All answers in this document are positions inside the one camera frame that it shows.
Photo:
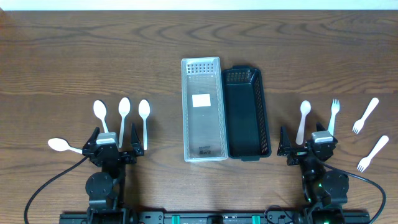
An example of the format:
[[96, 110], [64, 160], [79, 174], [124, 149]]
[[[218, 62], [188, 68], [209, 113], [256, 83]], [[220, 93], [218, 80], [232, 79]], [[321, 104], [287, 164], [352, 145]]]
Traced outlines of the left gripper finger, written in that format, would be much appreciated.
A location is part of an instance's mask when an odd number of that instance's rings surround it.
[[141, 141], [139, 140], [136, 126], [134, 123], [131, 124], [131, 140], [130, 144], [135, 151], [142, 151]]
[[92, 145], [96, 144], [96, 139], [100, 133], [100, 128], [95, 127], [93, 134], [89, 137], [85, 145], [83, 146], [83, 149], [89, 149]]

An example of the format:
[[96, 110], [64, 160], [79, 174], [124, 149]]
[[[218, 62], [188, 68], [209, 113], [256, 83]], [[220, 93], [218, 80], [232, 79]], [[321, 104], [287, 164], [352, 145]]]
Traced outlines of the white plastic spoon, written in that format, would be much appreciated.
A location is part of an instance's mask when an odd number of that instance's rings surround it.
[[303, 144], [304, 132], [305, 132], [305, 121], [306, 121], [306, 117], [310, 111], [311, 111], [310, 102], [307, 100], [302, 101], [302, 103], [300, 105], [301, 119], [300, 119], [300, 124], [298, 127], [297, 136], [296, 136], [296, 140], [295, 140], [295, 143], [297, 145]]
[[61, 139], [61, 138], [49, 139], [47, 143], [55, 151], [59, 151], [59, 152], [62, 152], [62, 151], [73, 151], [75, 153], [82, 154], [82, 150], [81, 149], [77, 149], [75, 147], [71, 147], [66, 140]]
[[105, 121], [106, 117], [106, 106], [101, 100], [96, 100], [93, 104], [93, 112], [97, 118], [99, 118], [102, 122], [103, 129], [105, 133], [108, 133], [108, 127]]
[[145, 99], [141, 100], [139, 103], [139, 116], [143, 120], [143, 145], [144, 150], [147, 150], [147, 118], [150, 115], [150, 105]]
[[119, 102], [118, 110], [119, 110], [119, 114], [121, 115], [121, 126], [120, 126], [120, 132], [119, 132], [119, 148], [122, 148], [123, 139], [124, 139], [125, 119], [131, 110], [131, 103], [130, 103], [128, 97], [124, 97], [121, 99], [121, 101]]

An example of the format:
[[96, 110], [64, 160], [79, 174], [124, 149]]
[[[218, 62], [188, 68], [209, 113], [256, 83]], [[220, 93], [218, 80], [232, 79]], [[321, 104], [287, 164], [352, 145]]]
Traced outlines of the white plastic fork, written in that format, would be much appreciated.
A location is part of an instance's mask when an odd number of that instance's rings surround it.
[[376, 145], [371, 150], [371, 152], [366, 157], [360, 160], [357, 166], [357, 170], [360, 172], [364, 172], [370, 165], [374, 156], [388, 143], [388, 141], [389, 141], [388, 136], [386, 135], [381, 136]]
[[333, 99], [331, 104], [331, 116], [328, 124], [328, 131], [333, 136], [335, 130], [335, 119], [337, 113], [340, 111], [340, 101], [338, 99]]
[[353, 125], [353, 129], [352, 131], [355, 134], [358, 134], [360, 132], [360, 130], [362, 130], [363, 126], [364, 126], [364, 122], [366, 121], [366, 119], [369, 117], [369, 115], [373, 112], [373, 110], [376, 108], [376, 106], [379, 103], [379, 99], [378, 98], [372, 98], [371, 101], [369, 102], [365, 112], [363, 113], [362, 117], [357, 120], [354, 125]]

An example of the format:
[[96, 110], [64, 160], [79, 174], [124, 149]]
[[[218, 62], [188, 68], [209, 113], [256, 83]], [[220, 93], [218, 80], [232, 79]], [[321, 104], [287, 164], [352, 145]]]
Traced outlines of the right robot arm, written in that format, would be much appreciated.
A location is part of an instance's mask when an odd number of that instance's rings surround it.
[[302, 147], [293, 147], [287, 131], [280, 128], [278, 156], [287, 165], [299, 166], [302, 187], [308, 205], [289, 217], [293, 223], [345, 223], [342, 205], [348, 201], [349, 177], [336, 169], [326, 170], [324, 162], [332, 155], [338, 141], [320, 123], [312, 138]]

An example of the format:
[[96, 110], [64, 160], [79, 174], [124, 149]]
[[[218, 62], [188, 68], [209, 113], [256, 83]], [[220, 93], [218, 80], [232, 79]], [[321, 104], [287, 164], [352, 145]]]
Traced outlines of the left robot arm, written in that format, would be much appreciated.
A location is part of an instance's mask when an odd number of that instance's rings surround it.
[[135, 164], [137, 157], [144, 155], [134, 124], [131, 125], [130, 151], [120, 151], [115, 143], [97, 143], [100, 129], [83, 146], [82, 154], [91, 163], [101, 168], [86, 181], [85, 190], [89, 196], [88, 223], [139, 223], [134, 209], [124, 203], [126, 166]]

